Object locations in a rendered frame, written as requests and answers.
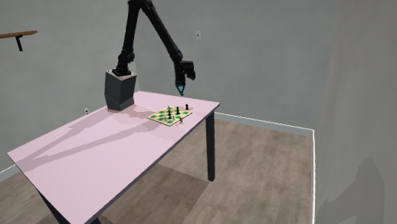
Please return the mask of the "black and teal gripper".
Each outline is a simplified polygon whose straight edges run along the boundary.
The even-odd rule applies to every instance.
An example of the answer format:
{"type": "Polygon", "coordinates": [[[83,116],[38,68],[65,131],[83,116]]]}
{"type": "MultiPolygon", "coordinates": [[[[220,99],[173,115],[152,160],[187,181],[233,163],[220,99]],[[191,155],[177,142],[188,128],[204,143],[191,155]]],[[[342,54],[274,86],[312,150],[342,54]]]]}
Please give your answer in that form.
{"type": "Polygon", "coordinates": [[[182,74],[182,73],[176,73],[176,88],[178,89],[180,94],[183,93],[184,88],[185,88],[185,81],[180,81],[180,78],[179,78],[179,74],[182,74]],[[181,84],[179,84],[179,83],[181,83],[181,84]],[[179,87],[183,87],[182,92],[180,91],[179,87]]]}

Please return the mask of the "green and cream chessboard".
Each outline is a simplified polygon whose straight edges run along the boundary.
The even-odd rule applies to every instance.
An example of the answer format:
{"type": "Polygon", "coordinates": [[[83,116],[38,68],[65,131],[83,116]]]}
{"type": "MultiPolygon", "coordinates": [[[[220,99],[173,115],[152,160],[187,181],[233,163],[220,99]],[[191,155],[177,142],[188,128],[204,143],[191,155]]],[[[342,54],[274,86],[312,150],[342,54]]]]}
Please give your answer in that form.
{"type": "Polygon", "coordinates": [[[192,114],[191,111],[182,110],[182,109],[179,109],[179,113],[180,114],[176,114],[176,113],[177,113],[176,107],[170,107],[169,106],[169,108],[166,107],[166,108],[164,108],[164,109],[162,109],[162,110],[160,110],[160,111],[148,116],[147,118],[150,119],[150,120],[154,120],[156,122],[159,122],[161,124],[165,124],[167,126],[172,126],[173,124],[175,124],[178,121],[180,121],[180,119],[179,119],[180,117],[182,117],[182,119],[183,119],[183,118],[187,117],[188,115],[192,114]],[[171,110],[171,112],[170,112],[171,116],[170,117],[173,119],[172,115],[174,115],[176,120],[169,119],[169,112],[168,112],[169,109],[171,110]],[[166,116],[167,121],[164,121],[165,120],[164,116],[166,116]]]}

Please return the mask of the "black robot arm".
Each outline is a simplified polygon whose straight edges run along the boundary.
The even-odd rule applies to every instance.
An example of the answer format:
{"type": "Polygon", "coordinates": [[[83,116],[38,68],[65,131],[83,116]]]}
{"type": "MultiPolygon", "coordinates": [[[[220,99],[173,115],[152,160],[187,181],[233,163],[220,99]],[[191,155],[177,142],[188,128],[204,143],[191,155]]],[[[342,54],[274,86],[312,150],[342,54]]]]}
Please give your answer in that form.
{"type": "Polygon", "coordinates": [[[136,30],[136,23],[138,19],[139,10],[142,9],[143,13],[151,21],[153,27],[161,38],[163,44],[170,55],[170,58],[174,62],[175,73],[179,74],[180,81],[185,81],[185,74],[187,78],[195,80],[195,71],[193,61],[182,61],[182,52],[178,49],[171,36],[166,30],[166,27],[162,23],[160,17],[158,16],[156,9],[151,0],[129,0],[129,12],[126,23],[126,32],[123,43],[123,49],[121,54],[118,56],[118,65],[116,69],[112,69],[112,72],[117,76],[131,75],[131,71],[128,70],[128,63],[134,61],[135,54],[133,53],[133,40],[136,30]],[[140,7],[140,8],[138,8],[140,7]],[[178,51],[179,50],[179,51],[178,51]],[[177,54],[178,51],[178,54],[177,54]],[[183,67],[182,67],[183,66],[183,67]],[[184,70],[183,70],[184,68],[184,70]],[[185,73],[193,72],[193,73],[185,73]]]}

